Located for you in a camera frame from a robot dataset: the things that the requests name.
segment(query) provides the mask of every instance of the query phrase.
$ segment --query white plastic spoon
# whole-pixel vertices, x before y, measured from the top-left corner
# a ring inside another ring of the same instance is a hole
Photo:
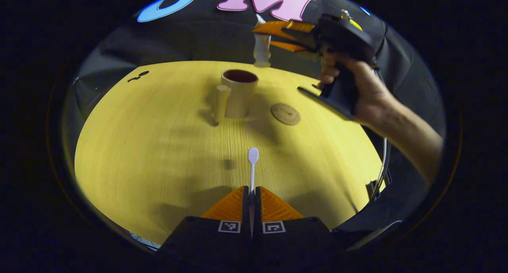
[[[257,148],[253,147],[249,149],[248,159],[250,162],[250,193],[249,193],[250,237],[252,237],[254,233],[254,165],[259,160],[259,151]]]

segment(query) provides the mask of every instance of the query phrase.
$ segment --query wood grain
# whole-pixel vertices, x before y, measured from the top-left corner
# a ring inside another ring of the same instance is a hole
[[[214,123],[214,91],[221,72],[243,69],[259,77],[243,119]],[[149,74],[127,82],[143,71]],[[247,151],[257,147],[256,185],[268,188],[303,216],[333,228],[368,201],[366,184],[381,161],[363,129],[301,94],[319,93],[317,80],[272,68],[190,61],[138,67],[91,112],[76,149],[84,195],[125,229],[162,244],[186,215],[200,216],[249,184]],[[275,119],[286,103],[297,125]]]

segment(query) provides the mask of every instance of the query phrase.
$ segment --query hand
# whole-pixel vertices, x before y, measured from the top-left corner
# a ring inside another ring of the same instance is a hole
[[[321,82],[317,85],[319,89],[322,90],[325,85],[332,83],[335,77],[339,76],[339,71],[335,68],[337,62],[354,74],[354,82],[359,92],[358,102],[354,107],[355,121],[375,130],[376,125],[383,121],[383,116],[399,101],[367,63],[355,60],[348,54],[330,52],[323,54],[323,67],[319,75]]]

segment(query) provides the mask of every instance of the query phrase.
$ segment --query pink letter m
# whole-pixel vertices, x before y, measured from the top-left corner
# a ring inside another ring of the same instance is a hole
[[[270,12],[272,16],[280,20],[299,20],[302,21],[303,10],[311,0],[252,0],[256,12],[261,13],[271,6],[282,2],[278,9]],[[227,0],[217,5],[218,9],[229,11],[243,11],[249,8],[245,0]]]

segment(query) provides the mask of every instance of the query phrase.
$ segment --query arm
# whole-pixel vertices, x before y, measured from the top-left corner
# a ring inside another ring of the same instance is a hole
[[[339,75],[335,69],[336,62],[345,65],[354,74],[360,93],[354,108],[356,121],[387,137],[430,186],[441,161],[441,136],[426,121],[400,103],[367,63],[354,60],[347,54],[325,52],[323,58],[323,69],[319,75],[321,83],[318,87],[323,88],[324,84],[332,83],[334,77]]]

